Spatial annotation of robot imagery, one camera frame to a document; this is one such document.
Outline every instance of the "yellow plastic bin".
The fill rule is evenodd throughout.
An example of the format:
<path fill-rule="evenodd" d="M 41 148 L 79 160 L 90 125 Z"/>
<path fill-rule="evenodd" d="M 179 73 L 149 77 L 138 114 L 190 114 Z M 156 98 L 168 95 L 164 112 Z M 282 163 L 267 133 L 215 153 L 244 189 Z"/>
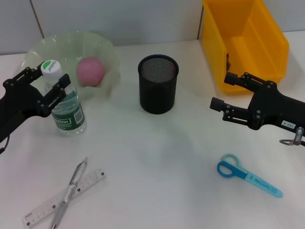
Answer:
<path fill-rule="evenodd" d="M 227 60 L 239 76 L 285 77 L 289 44 L 262 0 L 203 0 L 203 7 L 203 48 L 221 91 L 246 90 L 224 83 Z"/>

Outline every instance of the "ruler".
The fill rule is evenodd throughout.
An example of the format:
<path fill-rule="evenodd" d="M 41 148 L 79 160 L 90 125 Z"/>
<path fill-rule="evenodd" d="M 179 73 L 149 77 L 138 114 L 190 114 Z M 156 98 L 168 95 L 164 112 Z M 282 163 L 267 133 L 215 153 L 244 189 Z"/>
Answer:
<path fill-rule="evenodd" d="M 104 179 L 105 175 L 101 169 L 96 169 L 89 174 L 83 176 L 79 181 L 75 193 L 72 195 L 71 200 L 77 198 L 81 193 L 88 190 L 99 181 Z M 22 222 L 25 229 L 31 229 L 36 224 L 47 218 L 49 215 L 54 213 L 54 211 L 58 208 L 59 203 L 64 195 L 66 190 L 61 191 L 56 194 L 54 197 L 50 198 L 43 204 L 39 205 L 37 208 L 26 214 L 22 218 Z"/>

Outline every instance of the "silver pen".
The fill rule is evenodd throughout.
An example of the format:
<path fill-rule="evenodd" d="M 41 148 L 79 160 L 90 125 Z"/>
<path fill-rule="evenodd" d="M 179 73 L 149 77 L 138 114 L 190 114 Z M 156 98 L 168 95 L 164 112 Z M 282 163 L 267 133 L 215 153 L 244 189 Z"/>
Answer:
<path fill-rule="evenodd" d="M 55 212 L 55 216 L 54 219 L 51 223 L 51 229 L 55 229 L 58 227 L 63 215 L 65 214 L 65 211 L 68 207 L 69 201 L 71 199 L 71 196 L 73 195 L 76 187 L 77 187 L 77 183 L 79 182 L 79 180 L 81 179 L 86 167 L 87 167 L 87 162 L 88 162 L 88 158 L 86 157 L 85 159 L 83 159 L 83 161 L 76 167 L 76 170 L 72 176 L 72 179 L 69 183 L 69 186 L 62 198 L 62 201 L 59 205 L 58 210 Z"/>

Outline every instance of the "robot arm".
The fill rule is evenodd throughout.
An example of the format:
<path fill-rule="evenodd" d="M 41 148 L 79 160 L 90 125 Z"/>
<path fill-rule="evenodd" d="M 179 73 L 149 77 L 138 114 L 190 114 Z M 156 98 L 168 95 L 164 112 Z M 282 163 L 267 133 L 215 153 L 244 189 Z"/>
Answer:
<path fill-rule="evenodd" d="M 286 145 L 304 145 L 305 103 L 281 94 L 273 81 L 265 81 L 249 73 L 241 77 L 227 73 L 225 83 L 238 85 L 254 92 L 247 109 L 226 104 L 212 98 L 210 108 L 223 111 L 223 120 L 246 125 L 253 130 L 270 124 L 294 132 L 294 140 L 281 140 Z"/>
<path fill-rule="evenodd" d="M 26 119 L 32 116 L 49 116 L 51 110 L 66 97 L 64 89 L 71 83 L 68 74 L 60 78 L 45 96 L 30 85 L 40 76 L 41 64 L 37 70 L 27 67 L 3 83 L 6 92 L 0 99 L 0 142 L 5 138 L 9 140 L 10 134 Z"/>

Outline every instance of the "pink ball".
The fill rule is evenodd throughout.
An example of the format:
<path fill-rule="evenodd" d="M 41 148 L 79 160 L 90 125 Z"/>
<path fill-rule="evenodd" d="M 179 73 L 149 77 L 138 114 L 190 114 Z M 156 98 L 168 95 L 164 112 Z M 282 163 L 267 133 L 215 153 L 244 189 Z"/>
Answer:
<path fill-rule="evenodd" d="M 105 75 L 105 68 L 95 57 L 87 57 L 78 62 L 77 77 L 84 86 L 97 86 Z"/>

